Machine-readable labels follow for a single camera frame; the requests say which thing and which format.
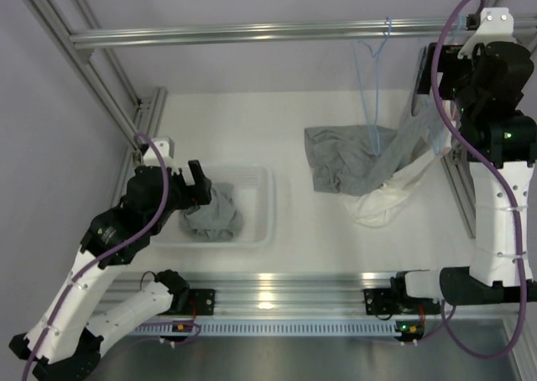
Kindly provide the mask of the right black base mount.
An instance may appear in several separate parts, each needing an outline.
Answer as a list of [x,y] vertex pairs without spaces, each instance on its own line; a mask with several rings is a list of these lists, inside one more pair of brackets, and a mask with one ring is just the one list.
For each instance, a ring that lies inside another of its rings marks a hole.
[[363,297],[366,313],[369,316],[392,315],[438,315],[441,311],[439,302],[427,298],[414,298],[388,288],[365,289]]

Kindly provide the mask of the white tank top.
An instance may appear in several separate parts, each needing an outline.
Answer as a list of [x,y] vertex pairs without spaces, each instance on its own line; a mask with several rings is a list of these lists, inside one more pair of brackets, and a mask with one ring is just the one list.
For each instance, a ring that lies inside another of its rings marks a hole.
[[409,112],[401,119],[397,136],[385,151],[386,155],[393,156],[407,148],[409,152],[404,156],[402,167],[365,196],[339,197],[353,222],[371,228],[388,225],[419,189],[431,166],[450,151],[451,147],[444,155],[435,156],[424,140],[426,126],[424,115],[414,117]]

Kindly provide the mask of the left aluminium frame post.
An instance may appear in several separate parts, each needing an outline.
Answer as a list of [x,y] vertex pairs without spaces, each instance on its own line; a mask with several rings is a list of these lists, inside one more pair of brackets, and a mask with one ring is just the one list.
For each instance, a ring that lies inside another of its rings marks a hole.
[[104,52],[106,66],[112,73],[120,89],[124,91],[132,103],[130,110],[121,105],[114,96],[109,85],[91,61],[91,50],[77,50],[70,37],[74,29],[68,18],[55,0],[22,0],[37,22],[49,35],[51,41],[64,56],[71,69],[77,74],[81,83],[96,101],[99,108],[108,115],[126,140],[128,147],[134,154],[138,152],[138,142],[134,139],[138,131],[130,114],[141,112],[149,118],[149,135],[155,136],[158,132],[168,92],[165,88],[157,87],[151,97],[142,99],[133,88],[116,54],[110,50]]

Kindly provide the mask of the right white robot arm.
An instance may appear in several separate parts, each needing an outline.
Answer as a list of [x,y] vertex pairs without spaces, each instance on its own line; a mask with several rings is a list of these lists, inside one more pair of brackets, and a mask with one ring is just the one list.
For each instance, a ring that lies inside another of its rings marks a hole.
[[534,302],[526,228],[536,122],[517,108],[534,62],[525,47],[506,41],[476,44],[468,56],[459,55],[459,45],[444,45],[437,63],[435,48],[431,43],[422,53],[415,92],[431,92],[431,73],[440,73],[441,100],[456,104],[461,136],[486,159],[462,152],[474,193],[476,246],[467,266],[397,273],[390,300],[399,311],[421,300],[456,306]]

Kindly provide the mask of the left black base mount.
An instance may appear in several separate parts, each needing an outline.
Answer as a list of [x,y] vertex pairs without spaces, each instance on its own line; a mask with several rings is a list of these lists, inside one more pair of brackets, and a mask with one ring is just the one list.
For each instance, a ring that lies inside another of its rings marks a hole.
[[216,304],[214,289],[191,289],[182,313],[186,316],[213,316]]

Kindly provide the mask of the blue wire hanger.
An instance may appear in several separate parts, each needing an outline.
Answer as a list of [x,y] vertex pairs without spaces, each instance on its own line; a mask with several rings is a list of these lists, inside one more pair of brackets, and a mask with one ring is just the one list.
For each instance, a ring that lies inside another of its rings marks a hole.
[[364,39],[352,43],[353,61],[355,67],[357,90],[366,120],[366,129],[370,145],[375,157],[381,154],[381,136],[378,126],[381,73],[380,65],[383,49],[388,43],[393,30],[393,20],[385,19],[383,37],[377,48]]
[[424,140],[430,146],[435,156],[442,156],[451,147],[450,132],[446,129],[445,124],[439,116],[431,91],[428,90],[420,93],[418,90],[425,76],[430,76],[430,74],[425,73],[427,50],[427,46],[423,46],[420,50],[420,64],[411,102],[411,113],[414,117],[425,116],[427,126],[425,128]]

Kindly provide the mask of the white plastic basket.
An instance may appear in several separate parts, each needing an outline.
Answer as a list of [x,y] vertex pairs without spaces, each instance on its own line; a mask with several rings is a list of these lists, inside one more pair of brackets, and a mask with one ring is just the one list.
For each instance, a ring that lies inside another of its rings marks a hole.
[[262,164],[207,164],[205,174],[212,184],[234,185],[234,201],[243,216],[243,228],[230,242],[198,243],[179,224],[178,211],[162,232],[152,238],[159,248],[259,248],[271,240],[275,227],[275,184],[272,170]]

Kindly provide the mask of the right aluminium frame post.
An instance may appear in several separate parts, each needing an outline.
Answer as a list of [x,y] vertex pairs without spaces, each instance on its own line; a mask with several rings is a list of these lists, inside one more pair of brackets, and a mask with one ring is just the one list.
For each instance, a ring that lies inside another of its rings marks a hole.
[[[503,0],[487,0],[488,7],[499,7]],[[470,239],[475,237],[476,212],[475,191],[467,162],[467,152],[453,140],[450,153],[442,160],[446,178],[461,214],[462,222]]]

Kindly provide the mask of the aluminium top rail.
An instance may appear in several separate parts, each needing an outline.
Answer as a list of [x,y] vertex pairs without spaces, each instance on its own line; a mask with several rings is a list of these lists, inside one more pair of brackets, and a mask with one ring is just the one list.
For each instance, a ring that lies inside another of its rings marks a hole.
[[248,23],[156,29],[88,29],[69,40],[77,50],[194,44],[434,37],[444,18],[303,23]]

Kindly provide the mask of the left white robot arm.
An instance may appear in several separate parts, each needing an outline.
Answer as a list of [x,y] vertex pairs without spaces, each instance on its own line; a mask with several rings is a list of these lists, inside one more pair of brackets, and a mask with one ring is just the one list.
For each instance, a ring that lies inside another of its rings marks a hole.
[[114,309],[94,315],[98,303],[137,253],[158,235],[173,213],[211,201],[211,181],[197,160],[188,163],[193,184],[181,171],[141,165],[118,204],[97,215],[81,240],[61,291],[39,323],[14,336],[12,352],[26,362],[23,376],[38,380],[84,380],[107,351],[134,328],[190,302],[190,286],[166,269]]

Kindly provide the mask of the grey tank top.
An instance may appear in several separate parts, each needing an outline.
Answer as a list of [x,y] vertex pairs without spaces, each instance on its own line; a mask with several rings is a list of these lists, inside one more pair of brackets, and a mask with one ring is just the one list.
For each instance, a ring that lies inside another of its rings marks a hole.
[[[418,74],[419,59],[411,76],[411,95],[400,116],[411,112],[411,102]],[[397,136],[397,128],[379,126],[382,141],[381,154],[373,155],[366,125],[310,127],[304,130],[305,157],[311,169],[313,189],[316,192],[365,196],[376,190],[386,179],[402,167],[409,152],[402,148],[393,156],[385,151]]]
[[243,228],[243,216],[234,201],[234,185],[216,183],[211,202],[180,212],[180,229],[198,243],[230,242]]

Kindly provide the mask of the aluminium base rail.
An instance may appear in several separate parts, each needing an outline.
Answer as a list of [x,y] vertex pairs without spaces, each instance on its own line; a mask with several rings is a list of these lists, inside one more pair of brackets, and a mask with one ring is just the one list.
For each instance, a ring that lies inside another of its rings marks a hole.
[[188,273],[193,289],[216,291],[214,316],[288,319],[366,315],[365,289],[388,288],[393,273]]

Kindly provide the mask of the aluminium frame post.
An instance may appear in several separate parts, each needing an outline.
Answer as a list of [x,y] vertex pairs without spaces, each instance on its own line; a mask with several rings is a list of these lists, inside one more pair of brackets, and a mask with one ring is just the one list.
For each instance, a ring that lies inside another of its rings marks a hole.
[[[503,0],[487,0],[488,7],[499,7]],[[453,140],[450,153],[442,160],[446,178],[461,214],[462,222],[470,239],[475,237],[476,212],[475,191],[467,162],[467,152]]]
[[116,54],[110,50],[104,52],[106,66],[112,73],[120,89],[124,91],[132,103],[130,110],[121,105],[114,96],[109,85],[91,61],[91,50],[77,50],[70,37],[74,29],[68,18],[55,0],[22,0],[37,22],[49,35],[51,41],[64,56],[71,69],[77,74],[81,83],[96,101],[99,108],[108,115],[126,140],[128,147],[134,154],[138,152],[138,142],[134,139],[138,131],[130,114],[141,112],[149,118],[149,135],[155,136],[158,132],[168,92],[165,88],[157,87],[151,97],[142,99],[133,88]]

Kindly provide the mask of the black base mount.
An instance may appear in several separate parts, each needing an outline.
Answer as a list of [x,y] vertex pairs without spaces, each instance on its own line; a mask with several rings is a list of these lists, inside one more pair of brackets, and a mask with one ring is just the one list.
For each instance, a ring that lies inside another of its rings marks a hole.
[[414,298],[388,288],[365,289],[363,297],[366,313],[369,316],[392,315],[438,315],[441,311],[439,302],[427,298]]
[[186,316],[213,316],[216,304],[214,289],[191,289],[182,313]]

